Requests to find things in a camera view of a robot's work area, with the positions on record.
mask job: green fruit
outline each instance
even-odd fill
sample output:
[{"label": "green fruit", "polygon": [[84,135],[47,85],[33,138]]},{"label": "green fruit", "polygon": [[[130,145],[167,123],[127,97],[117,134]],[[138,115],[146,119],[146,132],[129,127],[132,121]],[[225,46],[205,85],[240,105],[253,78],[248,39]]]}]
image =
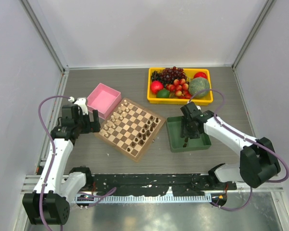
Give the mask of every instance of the green fruit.
[{"label": "green fruit", "polygon": [[[188,91],[191,95],[196,94],[197,92],[204,90],[204,89],[209,89],[210,88],[210,84],[209,81],[206,78],[203,77],[198,77],[198,78],[194,78],[190,83],[189,83],[189,87],[188,87]],[[205,97],[207,94],[209,93],[209,91],[204,91],[198,95],[195,96],[196,99],[200,99],[202,97]]]},{"label": "green fruit", "polygon": [[170,91],[163,89],[158,92],[156,98],[169,98]]}]

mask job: yellow plastic crate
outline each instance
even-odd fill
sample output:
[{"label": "yellow plastic crate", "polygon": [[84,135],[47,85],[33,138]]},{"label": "yellow plastic crate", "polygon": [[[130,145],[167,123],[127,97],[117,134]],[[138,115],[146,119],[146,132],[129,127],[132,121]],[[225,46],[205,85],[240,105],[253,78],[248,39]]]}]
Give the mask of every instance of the yellow plastic crate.
[{"label": "yellow plastic crate", "polygon": [[[148,76],[148,92],[147,92],[147,99],[149,100],[150,103],[165,103],[165,104],[187,104],[189,101],[188,99],[160,99],[156,98],[156,95],[153,94],[150,90],[150,85],[151,85],[151,75],[154,71],[162,71],[164,70],[163,67],[151,67],[149,69],[149,76]],[[210,73],[208,69],[184,69],[184,72],[187,75],[187,81],[191,81],[194,77],[194,75],[198,72],[204,72],[206,73],[208,77],[208,81],[210,84],[210,88],[212,88],[211,85],[211,78],[210,78]],[[205,97],[201,99],[193,99],[192,100],[196,105],[202,105],[206,106],[209,105],[210,103],[213,102],[213,94],[212,91],[210,91]]]}]

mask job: white wall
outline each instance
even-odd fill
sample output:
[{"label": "white wall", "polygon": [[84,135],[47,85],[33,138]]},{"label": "white wall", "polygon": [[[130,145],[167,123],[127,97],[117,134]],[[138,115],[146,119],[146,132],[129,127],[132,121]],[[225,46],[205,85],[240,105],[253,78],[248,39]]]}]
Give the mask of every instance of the white wall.
[{"label": "white wall", "polygon": [[[256,135],[289,165],[289,0],[276,1],[237,73]],[[289,198],[289,180],[284,187]]]},{"label": "white wall", "polygon": [[[0,231],[11,231],[26,174],[45,133],[38,105],[56,92],[60,72],[17,0],[0,0]],[[44,118],[51,105],[45,105]]]},{"label": "white wall", "polygon": [[266,0],[30,0],[70,67],[231,65]]}]

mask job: chessboard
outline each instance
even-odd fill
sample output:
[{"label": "chessboard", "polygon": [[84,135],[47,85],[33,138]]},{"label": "chessboard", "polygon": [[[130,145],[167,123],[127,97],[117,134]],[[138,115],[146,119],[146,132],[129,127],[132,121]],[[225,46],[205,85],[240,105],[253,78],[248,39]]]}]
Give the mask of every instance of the chessboard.
[{"label": "chessboard", "polygon": [[165,118],[124,98],[101,124],[96,137],[138,162],[165,123]]}]

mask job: green plastic tray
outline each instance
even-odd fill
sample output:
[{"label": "green plastic tray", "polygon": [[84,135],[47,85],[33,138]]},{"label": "green plastic tray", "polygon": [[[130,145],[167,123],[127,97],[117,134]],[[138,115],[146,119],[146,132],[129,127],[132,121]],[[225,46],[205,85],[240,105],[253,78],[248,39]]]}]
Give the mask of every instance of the green plastic tray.
[{"label": "green plastic tray", "polygon": [[201,134],[199,139],[189,139],[187,146],[184,148],[184,138],[181,134],[181,118],[182,116],[167,118],[167,132],[170,150],[173,153],[190,152],[196,150],[206,150],[211,147],[211,140],[207,134]]}]

